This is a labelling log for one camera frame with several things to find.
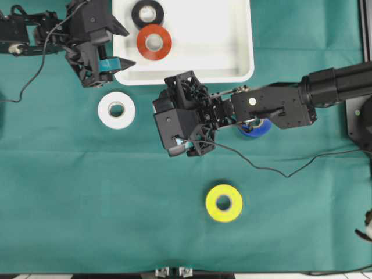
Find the yellow tape roll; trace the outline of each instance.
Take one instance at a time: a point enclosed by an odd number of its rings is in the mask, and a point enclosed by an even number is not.
[[[217,201],[222,196],[226,196],[230,200],[230,207],[226,210],[221,210],[217,206]],[[241,214],[243,199],[242,195],[233,186],[222,184],[215,186],[209,191],[205,200],[205,206],[213,219],[221,223],[229,223]]]

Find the black wire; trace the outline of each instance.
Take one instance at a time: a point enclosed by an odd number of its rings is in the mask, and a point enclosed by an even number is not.
[[[18,274],[16,277],[14,277],[13,279],[16,279],[18,278],[19,276],[22,276],[22,275],[26,275],[26,274]],[[27,274],[26,277],[24,279],[28,279],[31,277],[32,274]]]
[[[364,277],[366,277],[367,279],[371,279],[370,277],[366,276],[366,275],[364,274],[364,272],[361,272],[361,274],[362,274]]]
[[[324,153],[324,154],[319,154],[319,155],[316,155],[313,159],[311,159],[307,164],[305,164],[304,166],[300,167],[299,169],[295,170],[293,173],[290,173],[290,174],[285,174],[283,173],[282,171],[280,170],[277,170],[277,169],[274,169],[272,167],[260,167],[260,166],[257,166],[255,165],[254,163],[252,163],[251,160],[249,160],[246,156],[244,156],[241,152],[239,152],[238,150],[234,149],[234,148],[230,148],[230,147],[227,147],[225,145],[222,145],[222,144],[217,144],[215,142],[210,142],[210,141],[202,141],[202,140],[194,140],[194,139],[184,139],[184,138],[180,138],[180,137],[176,137],[182,141],[186,141],[186,142],[191,142],[193,144],[209,144],[209,145],[214,145],[214,146],[218,146],[218,147],[221,147],[221,148],[224,148],[226,150],[229,150],[231,152],[234,152],[236,153],[237,155],[239,155],[241,158],[243,158],[244,161],[248,162],[252,167],[254,167],[255,169],[257,170],[268,170],[268,171],[273,171],[275,173],[278,173],[280,175],[282,175],[283,177],[285,178],[291,178],[292,176],[294,176],[295,174],[299,173],[300,171],[302,171],[303,169],[307,168],[308,166],[310,166],[317,158],[320,158],[320,157],[326,157],[326,156],[334,156],[334,155],[344,155],[344,154],[349,154],[349,153],[356,153],[356,152],[366,152],[368,154],[371,154],[372,155],[372,152],[371,151],[368,151],[366,149],[355,149],[355,150],[349,150],[349,151],[342,151],[342,152],[334,152],[334,153]]]
[[[23,97],[23,93],[24,91],[26,90],[26,88],[39,76],[39,74],[41,73],[41,71],[43,70],[44,68],[44,64],[45,64],[45,56],[46,56],[46,51],[47,51],[47,45],[48,45],[48,42],[49,42],[49,39],[51,37],[51,35],[54,33],[54,31],[57,30],[57,28],[59,28],[60,26],[62,26],[64,23],[66,23],[69,19],[71,19],[75,13],[82,7],[84,6],[85,4],[87,4],[88,2],[87,1],[84,1],[83,3],[81,3],[78,7],[76,7],[76,9],[74,10],[74,12],[72,12],[67,18],[65,18],[64,20],[62,20],[60,23],[58,23],[50,32],[49,34],[47,35],[46,39],[45,39],[45,43],[44,43],[44,47],[42,49],[42,62],[41,62],[41,65],[40,65],[40,68],[39,70],[36,72],[36,74],[31,78],[31,80],[29,80],[24,86],[23,88],[21,89],[20,93],[19,93],[19,98],[18,100],[1,100],[0,103],[19,103],[22,101],[22,97]]]
[[[372,268],[372,264],[358,268],[358,269],[352,269],[352,270],[335,271],[335,272],[316,272],[316,273],[309,272],[309,273],[303,273],[303,274],[309,275],[309,276],[326,276],[326,275],[338,275],[338,274],[343,274],[343,273],[354,273],[354,272],[362,273],[362,271],[365,271],[366,269],[370,269],[370,268]]]

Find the white tray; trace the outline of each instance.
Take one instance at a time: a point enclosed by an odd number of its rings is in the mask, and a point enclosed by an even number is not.
[[[163,27],[173,47],[160,61],[137,49],[139,30],[131,18],[138,0],[113,0],[113,14],[130,32],[114,36],[113,53],[137,64],[115,74],[124,85],[163,84],[164,78],[193,70],[202,83],[244,82],[254,72],[250,0],[158,0]]]

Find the black robotic arm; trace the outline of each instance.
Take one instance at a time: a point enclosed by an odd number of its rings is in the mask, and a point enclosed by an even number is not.
[[[66,60],[83,87],[101,87],[113,81],[118,71],[135,65],[106,54],[105,44],[113,35],[129,35],[108,7],[108,0],[72,0],[66,6],[66,19],[70,19],[49,36],[46,44],[45,54],[66,51]],[[55,12],[30,15],[20,5],[13,6],[8,16],[0,11],[0,54],[43,55],[49,32],[61,22]],[[27,26],[35,26],[35,45],[30,45]]]
[[[168,88],[153,102],[164,148],[170,156],[185,151],[188,156],[203,156],[214,150],[214,145],[200,142],[189,146],[182,139],[214,142],[218,129],[255,119],[270,119],[281,129],[308,126],[317,120],[316,108],[372,94],[372,63],[319,71],[299,83],[276,83],[256,90],[243,86],[214,95],[192,71],[165,82]],[[229,94],[230,99],[223,99]],[[369,99],[360,121],[372,133],[371,106]]]

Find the white floor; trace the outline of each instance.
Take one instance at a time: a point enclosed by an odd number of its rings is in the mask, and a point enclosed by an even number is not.
[[[318,279],[372,279],[372,273],[346,273],[331,276],[316,276]],[[28,275],[23,274],[16,279],[71,279],[72,275]],[[314,276],[306,276],[298,273],[255,273],[255,274],[237,274],[236,279],[306,279],[314,278]]]

